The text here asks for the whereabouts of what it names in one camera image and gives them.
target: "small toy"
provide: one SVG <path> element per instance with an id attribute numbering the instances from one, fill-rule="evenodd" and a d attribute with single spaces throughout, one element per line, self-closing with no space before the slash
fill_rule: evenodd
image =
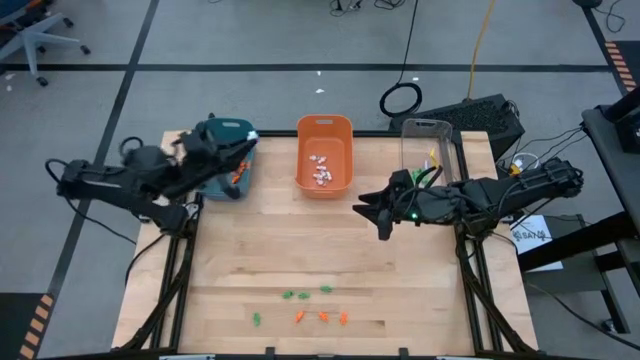
<path id="1" fill-rule="evenodd" d="M 304 317 L 304 311 L 298 311 L 296 314 L 296 323 L 299 323 L 300 320 L 302 320 L 302 317 Z"/>
<path id="2" fill-rule="evenodd" d="M 255 325 L 255 327 L 260 326 L 260 314 L 258 313 L 253 313 L 253 325 Z"/>

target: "wooden tabletop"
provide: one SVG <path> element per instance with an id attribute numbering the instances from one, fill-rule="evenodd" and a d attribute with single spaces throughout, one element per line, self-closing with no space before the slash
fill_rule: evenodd
<path id="1" fill-rule="evenodd" d="M 165 133 L 163 146 L 177 134 Z M 470 176 L 495 177 L 486 133 L 465 132 L 463 143 Z M 300 193 L 296 154 L 297 138 L 262 138 L 248 197 L 205 202 L 179 351 L 261 354 L 274 346 L 279 354 L 397 355 L 407 347 L 412 355 L 473 354 L 453 229 L 402 224 L 384 242 L 351 209 L 359 194 L 383 189 L 400 167 L 400 140 L 354 139 L 355 176 L 339 200 Z M 497 232 L 510 236 L 506 227 Z M 136 251 L 157 236 L 153 225 L 142 225 Z M 168 243 L 135 264 L 114 346 L 129 340 L 156 304 Z M 537 347 L 512 245 L 489 238 L 484 246 L 496 305 Z M 325 294 L 323 285 L 335 289 Z M 287 290 L 311 297 L 283 299 Z M 296 324 L 299 311 L 305 316 Z M 346 325 L 339 323 L 343 312 Z M 481 306 L 478 312 L 484 319 Z M 254 313 L 261 316 L 258 327 Z M 167 321 L 172 316 L 170 309 Z M 490 346 L 488 331 L 483 338 Z"/>

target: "orange plastic container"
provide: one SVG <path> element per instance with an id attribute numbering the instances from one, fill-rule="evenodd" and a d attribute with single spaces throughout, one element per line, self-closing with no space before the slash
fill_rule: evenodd
<path id="1" fill-rule="evenodd" d="M 326 156 L 323 166 L 331 173 L 326 186 L 313 174 L 319 164 L 312 155 Z M 342 115 L 307 115 L 298 121 L 298 170 L 296 183 L 304 195 L 314 199 L 335 199 L 347 193 L 353 180 L 353 128 Z"/>

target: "clear plastic container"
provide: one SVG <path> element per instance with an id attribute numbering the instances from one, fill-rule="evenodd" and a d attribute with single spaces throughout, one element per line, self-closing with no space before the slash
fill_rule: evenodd
<path id="1" fill-rule="evenodd" d="M 408 169 L 412 177 L 432 166 L 441 165 L 442 174 L 433 185 L 446 185 L 457 181 L 453 176 L 451 159 L 455 151 L 451 146 L 453 128 L 446 121 L 430 119 L 407 119 L 402 124 L 402 152 L 400 164 Z M 435 172 L 427 175 L 426 183 Z"/>

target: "black metal frame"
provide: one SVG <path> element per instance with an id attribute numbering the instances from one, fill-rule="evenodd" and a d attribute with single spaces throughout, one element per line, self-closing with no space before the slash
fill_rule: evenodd
<path id="1" fill-rule="evenodd" d="M 297 137 L 297 132 L 295 130 L 262 130 L 258 131 L 261 137 Z M 354 131 L 354 137 L 399 137 L 400 132 L 390 132 L 390 131 L 377 131 L 377 130 L 363 130 L 363 131 Z M 466 159 L 464 154 L 464 149 L 462 146 L 462 137 L 459 131 L 455 131 L 452 139 L 452 143 L 454 148 L 456 149 L 456 157 L 458 160 L 458 166 L 460 168 L 460 176 L 462 179 L 468 179 L 469 173 L 466 166 Z M 202 206 L 202 196 L 197 195 L 196 202 L 198 202 Z M 160 301 L 156 308 L 152 311 L 151 315 L 145 322 L 147 325 L 150 321 L 150 330 L 146 334 L 144 338 L 134 336 L 134 339 L 127 344 L 134 343 L 135 347 L 127 347 L 124 349 L 114 349 L 114 351 L 110 353 L 104 354 L 90 354 L 90 355 L 82 355 L 81 357 L 64 357 L 59 359 L 132 359 L 132 360 L 146 360 L 146 359 L 158 359 L 159 355 L 175 355 L 177 354 L 178 345 L 180 342 L 180 334 L 182 330 L 182 320 L 184 317 L 185 305 L 186 305 L 186 294 L 188 291 L 189 284 L 189 275 L 191 271 L 191 263 L 193 259 L 193 250 L 195 247 L 195 241 L 197 238 L 197 228 L 199 224 L 199 216 L 195 217 L 191 222 L 191 231 L 187 231 L 184 238 L 186 239 L 186 248 L 182 260 L 182 265 L 180 271 L 176 276 L 173 276 L 175 270 L 175 264 L 177 260 L 178 254 L 178 245 L 180 242 L 180 238 L 172 238 L 171 243 L 169 245 L 169 251 L 167 253 L 167 260 L 165 262 L 164 275 L 162 279 L 161 291 L 160 291 Z M 456 226 L 455 236 L 456 241 L 463 241 L 465 239 L 465 230 L 462 226 Z M 474 243 L 474 249 L 476 252 L 476 269 L 478 271 L 479 283 L 484 290 L 484 292 L 488 295 L 488 299 L 492 302 L 493 296 L 491 292 L 491 284 L 489 281 L 489 273 L 487 269 L 487 263 L 484 256 L 484 250 L 482 248 L 482 243 Z M 466 247 L 462 249 L 463 254 L 466 254 Z M 463 270 L 463 262 L 460 262 L 461 271 Z M 465 292 L 465 300 L 467 303 L 467 311 L 469 315 L 469 329 L 471 332 L 473 349 L 475 356 L 478 357 L 488 357 L 493 359 L 577 359 L 577 358 L 569 358 L 569 357 L 556 357 L 556 356 L 547 356 L 543 353 L 521 353 L 521 352 L 504 352 L 502 347 L 501 333 L 497 326 L 496 319 L 492 319 L 492 317 L 487 313 L 487 321 L 490 330 L 491 344 L 493 349 L 486 350 L 483 346 L 482 340 L 482 329 L 480 327 L 480 320 L 478 318 L 478 309 L 476 305 L 476 294 L 474 293 L 472 287 L 467 284 L 467 282 L 463 281 L 464 292 Z M 175 307 L 175 316 L 173 319 L 173 323 L 171 325 L 171 336 L 169 347 L 160 347 L 160 342 L 162 338 L 163 332 L 163 323 L 165 320 L 166 309 L 169 304 L 173 300 L 174 296 L 178 296 Z M 140 348 L 145 343 L 148 336 L 152 334 L 150 348 L 146 350 L 140 350 Z M 216 359 L 220 360 L 310 360 L 310 359 L 325 359 L 327 356 L 323 355 L 276 355 L 275 348 L 267 347 L 265 349 L 265 354 L 216 354 Z M 336 360 L 363 360 L 363 359 L 373 359 L 373 360 L 390 360 L 390 359 L 400 359 L 400 360 L 432 360 L 436 359 L 435 356 L 412 356 L 409 355 L 409 351 L 406 348 L 398 349 L 398 356 L 344 356 L 344 355 L 334 355 L 329 356 Z"/>

